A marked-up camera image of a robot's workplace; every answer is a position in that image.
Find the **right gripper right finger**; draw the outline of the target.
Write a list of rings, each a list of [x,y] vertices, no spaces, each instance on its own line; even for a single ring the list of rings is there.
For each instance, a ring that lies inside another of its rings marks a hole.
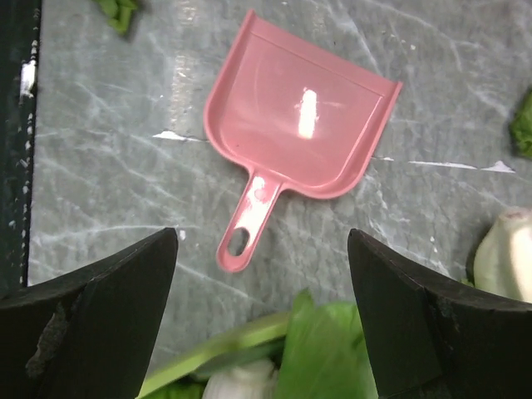
[[[448,278],[360,229],[347,251],[380,397],[530,397],[528,303]]]

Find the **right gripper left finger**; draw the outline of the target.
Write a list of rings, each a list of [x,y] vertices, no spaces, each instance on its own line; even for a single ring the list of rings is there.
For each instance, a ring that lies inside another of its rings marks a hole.
[[[178,239],[162,229],[1,299],[4,398],[134,398],[150,363]]]

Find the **pink dustpan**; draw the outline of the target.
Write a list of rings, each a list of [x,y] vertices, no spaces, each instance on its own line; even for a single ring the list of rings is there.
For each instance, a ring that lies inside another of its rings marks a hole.
[[[353,189],[401,88],[249,11],[203,112],[211,145],[249,174],[218,265],[248,266],[285,190],[328,200]]]

